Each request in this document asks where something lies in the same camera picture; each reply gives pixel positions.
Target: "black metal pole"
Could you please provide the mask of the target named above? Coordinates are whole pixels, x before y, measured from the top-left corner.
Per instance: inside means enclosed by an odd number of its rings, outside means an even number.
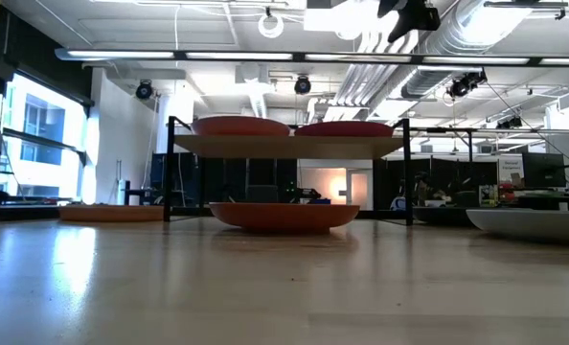
[[[171,214],[171,175],[173,174],[173,139],[175,117],[168,118],[168,153],[166,154],[165,188],[163,193],[163,221],[170,221]]]
[[[406,225],[413,223],[412,216],[412,190],[414,189],[414,176],[412,175],[412,153],[410,151],[410,119],[403,119],[403,173],[405,179],[406,197]]]
[[[206,158],[199,157],[199,199],[197,201],[197,208],[199,215],[202,215],[204,209],[204,200],[206,196]]]
[[[480,199],[478,197],[478,186],[476,186],[476,180],[474,178],[474,156],[472,149],[474,146],[472,145],[472,131],[467,131],[467,138],[469,140],[469,145],[467,145],[467,154],[469,158],[469,185],[472,186],[472,191],[476,195],[476,200],[480,204]]]

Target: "ceiling light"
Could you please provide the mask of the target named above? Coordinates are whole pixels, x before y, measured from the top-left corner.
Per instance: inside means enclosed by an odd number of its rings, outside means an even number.
[[[228,4],[232,7],[257,7],[269,5],[270,7],[287,8],[288,3],[284,1],[209,1],[209,0],[90,0],[91,2],[98,3],[119,3],[119,4],[134,4],[140,6],[179,6],[179,5],[197,5],[197,6],[222,6]]]
[[[265,27],[265,21],[268,18],[276,19],[276,25],[271,29],[268,29]],[[285,23],[283,22],[283,18],[277,14],[271,14],[271,13],[270,13],[270,15],[264,14],[259,19],[258,29],[259,29],[259,33],[261,35],[263,35],[264,37],[276,38],[279,35],[283,34],[283,31],[285,30]]]
[[[123,59],[123,58],[173,58],[173,52],[137,52],[137,51],[67,51],[65,49],[57,49],[56,54],[61,59],[67,56],[67,59]]]
[[[483,71],[483,67],[465,67],[465,66],[426,66],[421,65],[418,68],[419,71],[430,71],[430,72],[475,72],[480,73]]]
[[[486,8],[499,8],[499,9],[549,9],[549,10],[559,10],[569,7],[566,2],[513,2],[513,1],[487,1],[484,6]]]
[[[306,54],[308,61],[407,63],[410,57],[380,54]]]
[[[569,66],[569,57],[551,57],[551,58],[544,58],[541,62],[541,65],[568,65]]]
[[[456,64],[507,64],[523,65],[529,62],[527,57],[426,57],[424,63],[456,63]]]
[[[218,53],[218,52],[193,52],[187,53],[188,59],[220,59],[220,60],[292,60],[289,53]]]

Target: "security camera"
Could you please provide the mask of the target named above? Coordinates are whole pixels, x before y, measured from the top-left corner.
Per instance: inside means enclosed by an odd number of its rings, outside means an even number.
[[[299,76],[297,81],[295,82],[295,93],[298,95],[306,95],[306,93],[310,92],[312,88],[312,84],[307,76]]]
[[[152,92],[152,80],[141,80],[140,86],[135,90],[135,97],[142,101],[149,100]]]

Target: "white bowl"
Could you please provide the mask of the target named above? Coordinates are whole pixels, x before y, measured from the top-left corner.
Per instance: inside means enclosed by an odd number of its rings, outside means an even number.
[[[498,235],[569,241],[569,211],[469,209],[467,216],[481,230]]]

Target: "wooden floor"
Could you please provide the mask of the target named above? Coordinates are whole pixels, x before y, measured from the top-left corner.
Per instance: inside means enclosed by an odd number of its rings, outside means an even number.
[[[0,344],[569,344],[569,247],[370,220],[11,223]]]

